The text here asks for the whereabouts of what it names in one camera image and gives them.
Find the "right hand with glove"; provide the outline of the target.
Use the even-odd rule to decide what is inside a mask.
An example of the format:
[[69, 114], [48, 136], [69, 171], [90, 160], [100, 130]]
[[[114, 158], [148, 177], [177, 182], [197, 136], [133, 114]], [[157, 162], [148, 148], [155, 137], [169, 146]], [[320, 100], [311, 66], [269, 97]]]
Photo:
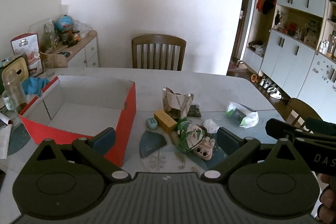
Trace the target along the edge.
[[318, 178], [327, 184], [327, 187], [320, 195], [321, 205], [317, 210], [317, 216], [323, 223], [335, 223], [335, 177], [319, 174]]

